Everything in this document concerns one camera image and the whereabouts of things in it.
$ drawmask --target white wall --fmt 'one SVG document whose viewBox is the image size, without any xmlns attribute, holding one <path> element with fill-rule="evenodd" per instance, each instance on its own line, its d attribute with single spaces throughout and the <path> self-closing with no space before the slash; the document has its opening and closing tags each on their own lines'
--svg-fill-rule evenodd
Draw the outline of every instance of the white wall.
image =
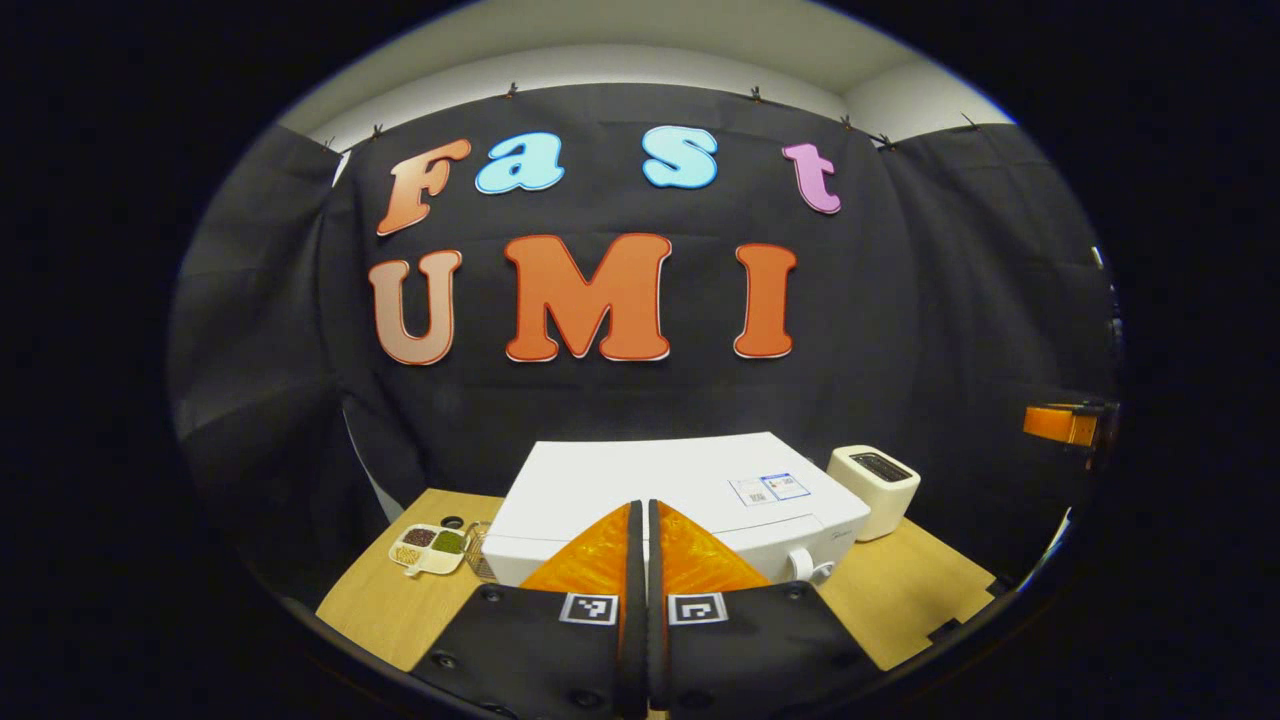
<svg viewBox="0 0 1280 720">
<path fill-rule="evenodd" d="M 515 53 L 460 65 L 403 85 L 352 108 L 306 135 L 344 150 L 372 133 L 445 108 L 520 90 L 594 82 L 660 82 L 746 95 L 753 86 L 768 100 L 838 120 L 842 97 L 755 65 L 694 53 L 639 45 L 576 45 Z"/>
<path fill-rule="evenodd" d="M 995 104 L 940 65 L 920 59 L 892 68 L 845 94 L 849 122 L 899 141 L 975 123 L 1012 123 Z"/>
</svg>

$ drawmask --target pink letter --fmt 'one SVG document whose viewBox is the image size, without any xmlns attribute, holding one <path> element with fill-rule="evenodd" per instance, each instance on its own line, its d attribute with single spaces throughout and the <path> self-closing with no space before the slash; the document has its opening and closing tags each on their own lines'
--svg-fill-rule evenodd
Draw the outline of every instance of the pink letter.
<svg viewBox="0 0 1280 720">
<path fill-rule="evenodd" d="M 840 211 L 840 199 L 827 192 L 827 181 L 822 177 L 823 173 L 836 172 L 831 160 L 820 158 L 818 149 L 812 142 L 783 147 L 782 156 L 796 164 L 796 183 L 800 186 L 800 197 L 804 197 L 810 208 L 828 215 Z"/>
</svg>

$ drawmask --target table surface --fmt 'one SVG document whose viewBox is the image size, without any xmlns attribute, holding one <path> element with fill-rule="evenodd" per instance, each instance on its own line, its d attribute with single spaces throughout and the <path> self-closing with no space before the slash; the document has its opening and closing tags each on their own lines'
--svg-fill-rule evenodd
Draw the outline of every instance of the table surface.
<svg viewBox="0 0 1280 720">
<path fill-rule="evenodd" d="M 411 670 L 484 580 L 466 562 L 449 575 L 407 578 L 387 550 L 415 523 L 438 525 L 448 515 L 466 525 L 493 520 L 502 500 L 426 491 L 347 569 L 316 615 L 390 665 Z M 929 633 L 947 620 L 964 623 L 991 602 L 992 580 L 904 519 L 892 533 L 855 543 L 818 592 L 876 665 L 888 670 L 929 647 Z"/>
</svg>

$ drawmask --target black curtain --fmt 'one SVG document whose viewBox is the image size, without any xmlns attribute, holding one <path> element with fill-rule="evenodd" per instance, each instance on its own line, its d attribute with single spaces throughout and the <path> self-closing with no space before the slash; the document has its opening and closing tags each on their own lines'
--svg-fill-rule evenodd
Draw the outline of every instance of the black curtain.
<svg viewBox="0 0 1280 720">
<path fill-rule="evenodd" d="M 916 259 L 920 366 L 896 438 L 908 516 L 1006 580 L 1089 491 L 1078 454 L 1021 433 L 1033 402 L 1114 397 L 1111 296 L 1062 177 L 1015 126 L 879 151 Z"/>
<path fill-rule="evenodd" d="M 658 124 L 712 132 L 713 183 L 648 183 L 640 140 Z M 488 149 L 535 131 L 561 137 L 564 177 L 539 192 L 477 192 Z M 471 156 L 426 199 L 428 218 L 378 237 L 390 168 L 460 137 Z M 781 149 L 801 142 L 836 167 L 836 215 L 797 192 Z M 275 587 L 312 607 L 385 527 L 366 470 L 404 506 L 429 486 L 504 495 L 536 439 L 771 430 L 819 466 L 833 447 L 878 446 L 923 475 L 909 516 L 1010 580 L 1088 492 L 1078 456 L 1020 429 L 1028 404 L 1115 393 L 1107 281 L 1085 214 L 1016 127 L 877 149 L 792 108 L 598 85 L 392 128 L 352 151 L 330 191 L 335 164 L 275 128 L 229 178 L 183 268 L 170 372 L 216 519 Z M 579 360 L 561 342 L 550 363 L 508 360 L 506 243 L 557 234 L 591 277 L 626 232 L 672 241 L 660 286 L 671 356 L 613 363 L 593 348 Z M 799 259 L 786 357 L 732 351 L 746 292 L 733 251 L 746 242 Z M 434 365 L 401 365 L 378 343 L 367 269 L 444 249 L 463 255 L 453 347 Z M 421 275 L 404 287 L 407 328 L 421 333 Z"/>
<path fill-rule="evenodd" d="M 168 383 L 214 523 L 271 589 L 315 609 L 387 527 L 315 313 L 339 155 L 273 127 L 210 201 L 179 272 Z"/>
</svg>

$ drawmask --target grains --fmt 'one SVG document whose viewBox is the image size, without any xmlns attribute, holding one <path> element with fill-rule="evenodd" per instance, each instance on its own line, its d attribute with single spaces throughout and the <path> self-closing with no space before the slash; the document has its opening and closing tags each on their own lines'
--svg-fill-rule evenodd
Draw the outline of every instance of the grains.
<svg viewBox="0 0 1280 720">
<path fill-rule="evenodd" d="M 457 555 L 462 552 L 462 536 L 458 533 L 440 533 L 436 536 L 435 542 L 431 543 L 431 550 Z"/>
<path fill-rule="evenodd" d="M 428 547 L 431 544 L 431 538 L 434 537 L 434 530 L 428 530 L 426 528 L 413 528 L 404 534 L 404 542 L 419 547 Z"/>
<path fill-rule="evenodd" d="M 411 550 L 408 547 L 397 547 L 396 548 L 396 560 L 398 560 L 398 561 L 401 561 L 401 562 L 403 562 L 406 565 L 412 565 L 412 564 L 417 562 L 417 559 L 421 557 L 421 556 L 422 556 L 421 552 L 419 552 L 416 550 Z"/>
</svg>

